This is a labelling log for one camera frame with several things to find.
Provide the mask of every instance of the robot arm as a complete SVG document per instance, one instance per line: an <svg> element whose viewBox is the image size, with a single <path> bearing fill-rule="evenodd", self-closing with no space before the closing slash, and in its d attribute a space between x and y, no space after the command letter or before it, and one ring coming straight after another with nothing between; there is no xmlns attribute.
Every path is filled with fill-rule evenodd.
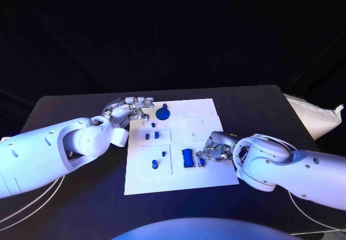
<svg viewBox="0 0 346 240"><path fill-rule="evenodd" d="M231 159L237 178L254 189L270 192L279 185L298 198L346 210L346 157L296 150L260 134L239 138L217 131L195 156L214 162Z"/></svg>
<svg viewBox="0 0 346 240"><path fill-rule="evenodd" d="M148 121L151 97L118 98L100 115L76 118L0 142L0 198L27 192L93 161L112 143L123 147L131 120Z"/></svg>

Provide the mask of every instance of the black table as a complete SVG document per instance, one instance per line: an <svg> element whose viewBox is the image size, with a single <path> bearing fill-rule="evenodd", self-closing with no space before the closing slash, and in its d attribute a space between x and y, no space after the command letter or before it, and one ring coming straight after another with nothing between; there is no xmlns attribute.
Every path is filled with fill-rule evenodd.
<svg viewBox="0 0 346 240"><path fill-rule="evenodd" d="M211 98L223 131L247 137L265 134L296 148L318 151L315 143L273 85L44 96L35 103L21 132L79 117L93 117L118 97L154 97L155 101ZM109 146L105 154L64 177L45 206L0 237L25 239L109 239L149 223L187 217L242 220L286 233L327 230L295 209L288 192L239 185L155 192L123 196L126 146ZM47 186L0 200L0 217L18 210ZM346 227L346 212L293 197L305 213L319 222ZM38 201L0 227L21 219L43 203Z"/></svg>

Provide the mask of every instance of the white foam board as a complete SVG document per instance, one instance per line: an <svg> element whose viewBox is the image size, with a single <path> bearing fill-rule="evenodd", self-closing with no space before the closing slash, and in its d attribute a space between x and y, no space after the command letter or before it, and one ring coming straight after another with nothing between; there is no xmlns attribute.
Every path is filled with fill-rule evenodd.
<svg viewBox="0 0 346 240"><path fill-rule="evenodd" d="M162 104L169 111L167 120L155 118ZM154 102L154 108L142 108L142 111L149 115L148 122L129 122L123 195L239 184L230 160L220 163L205 160L204 167L198 167L194 155L203 150L211 131L223 131L213 100ZM154 158L161 160L161 148L165 147L169 170L168 161L165 164L158 162L158 168L152 169L151 161ZM182 149L192 151L194 167L184 168Z"/></svg>

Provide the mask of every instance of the white bag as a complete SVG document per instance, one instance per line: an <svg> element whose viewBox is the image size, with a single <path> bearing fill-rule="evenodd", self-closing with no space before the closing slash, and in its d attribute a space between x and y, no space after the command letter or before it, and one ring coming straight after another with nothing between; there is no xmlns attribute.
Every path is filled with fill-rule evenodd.
<svg viewBox="0 0 346 240"><path fill-rule="evenodd" d="M312 140L318 139L341 123L341 113L344 106L334 110L327 110L308 103L304 99L283 94Z"/></svg>

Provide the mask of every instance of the small blue piece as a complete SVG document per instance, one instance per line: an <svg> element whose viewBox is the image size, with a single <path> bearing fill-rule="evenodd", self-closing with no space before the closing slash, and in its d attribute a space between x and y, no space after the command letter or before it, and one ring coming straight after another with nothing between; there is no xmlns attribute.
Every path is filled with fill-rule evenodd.
<svg viewBox="0 0 346 240"><path fill-rule="evenodd" d="M164 103L161 108L155 111L155 117L158 120L165 120L169 117L169 110L167 109L167 104Z"/></svg>
<svg viewBox="0 0 346 240"><path fill-rule="evenodd" d="M204 165L205 165L205 163L204 163L204 159L200 158L200 159L198 159L198 166L203 167Z"/></svg>
<svg viewBox="0 0 346 240"><path fill-rule="evenodd" d="M188 148L181 150L181 157L182 157L182 167L192 168L194 167L192 150Z"/></svg>
<svg viewBox="0 0 346 240"><path fill-rule="evenodd" d="M152 160L152 169L156 169L158 168L158 163L155 160Z"/></svg>

